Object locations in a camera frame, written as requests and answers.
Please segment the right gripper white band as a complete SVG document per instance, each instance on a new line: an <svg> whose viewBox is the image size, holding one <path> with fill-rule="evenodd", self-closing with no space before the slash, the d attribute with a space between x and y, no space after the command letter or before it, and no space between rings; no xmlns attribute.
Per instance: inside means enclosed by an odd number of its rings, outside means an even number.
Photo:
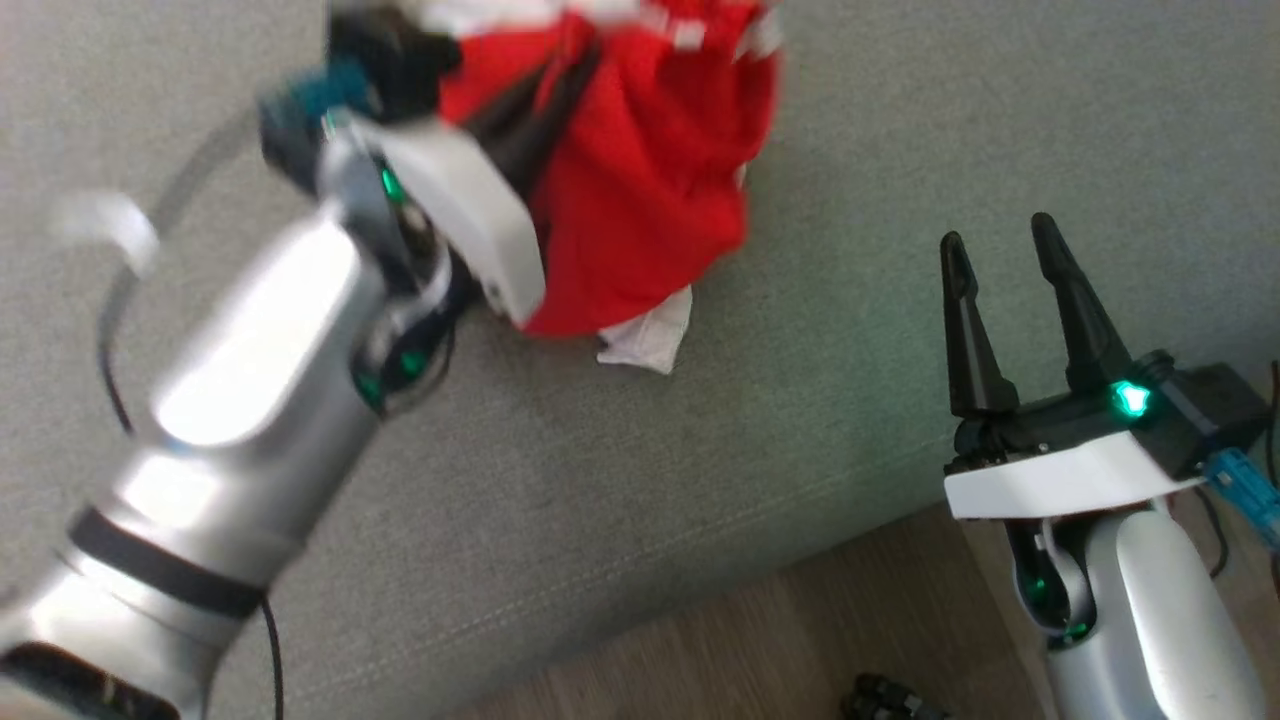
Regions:
<svg viewBox="0 0 1280 720"><path fill-rule="evenodd" d="M966 419L943 468L950 512L1030 521L1143 503L1193 483L1204 460L1172 436L1153 389L1120 380L1132 355L1056 220L1038 211L1030 232L1059 309L1068 387L1087 393L1020 407L982 320L963 237L946 233L940 263L950 410Z"/></svg>

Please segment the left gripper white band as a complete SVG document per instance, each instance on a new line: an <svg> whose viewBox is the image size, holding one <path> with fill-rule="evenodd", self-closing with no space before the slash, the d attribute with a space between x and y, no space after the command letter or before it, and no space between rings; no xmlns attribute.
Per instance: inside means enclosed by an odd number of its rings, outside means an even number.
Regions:
<svg viewBox="0 0 1280 720"><path fill-rule="evenodd" d="M352 120L462 258L490 307L516 327L530 323L547 292L538 233L520 196L538 187L600 59L600 50L553 53L468 114L467 132L438 119L401 127ZM495 163L475 138L495 141Z"/></svg>

